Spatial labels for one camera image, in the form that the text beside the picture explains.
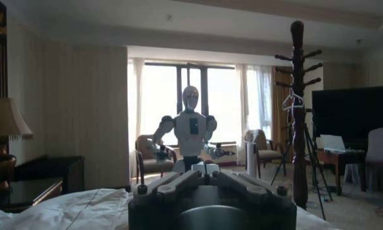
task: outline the nightstand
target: nightstand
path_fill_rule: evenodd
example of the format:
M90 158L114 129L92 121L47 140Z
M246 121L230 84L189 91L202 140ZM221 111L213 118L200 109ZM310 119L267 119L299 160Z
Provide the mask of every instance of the nightstand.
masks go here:
M11 192L0 195L0 209L19 213L62 194L62 178L17 181L11 187Z

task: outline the white hanger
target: white hanger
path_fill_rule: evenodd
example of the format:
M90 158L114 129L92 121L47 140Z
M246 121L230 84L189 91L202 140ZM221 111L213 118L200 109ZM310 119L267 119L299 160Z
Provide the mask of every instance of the white hanger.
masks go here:
M298 98L298 100L299 100L299 105L294 105L297 98ZM289 101L289 99L294 99L294 100L291 101L291 105L290 105L290 106L287 106L287 101ZM289 91L289 96L287 96L287 98L286 98L286 99L283 100L283 102L282 102L282 110L286 111L286 110L289 110L289 109L291 109L291 108L302 108L302 107L303 107L303 98L302 98L301 96L298 96L298 95L294 93L294 90L291 89L291 90Z

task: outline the white robot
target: white robot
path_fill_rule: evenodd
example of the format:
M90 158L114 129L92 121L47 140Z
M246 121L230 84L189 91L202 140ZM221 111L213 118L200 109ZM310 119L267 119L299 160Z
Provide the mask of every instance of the white robot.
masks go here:
M188 86L182 93L185 110L177 117L165 116L161 119L160 127L153 134L153 145L157 146L162 136L174 128L174 135L178 140L180 154L184 160L176 162L173 171L185 172L190 169L202 170L204 163L198 159L202 149L213 159L224 155L233 155L233 152L224 151L218 147L210 146L209 140L217 128L217 121L213 116L205 117L194 111L198 102L198 90L194 86ZM218 165L210 165L210 171L220 170Z

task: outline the robot face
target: robot face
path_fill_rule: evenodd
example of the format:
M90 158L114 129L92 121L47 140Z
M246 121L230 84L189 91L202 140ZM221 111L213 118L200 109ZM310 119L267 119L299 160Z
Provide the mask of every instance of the robot face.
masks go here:
M184 91L184 104L186 110L194 111L198 102L198 90L194 86L188 86Z

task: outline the ceiling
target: ceiling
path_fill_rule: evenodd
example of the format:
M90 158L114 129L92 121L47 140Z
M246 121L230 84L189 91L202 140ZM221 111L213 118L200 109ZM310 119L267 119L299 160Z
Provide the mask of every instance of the ceiling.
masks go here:
M330 10L383 16L383 0L279 0Z
M65 27L72 33L73 28L78 30L86 25L290 43L289 27L301 19L307 45L361 49L383 43L383 0L279 0L270 4L261 0L1 1L44 32Z

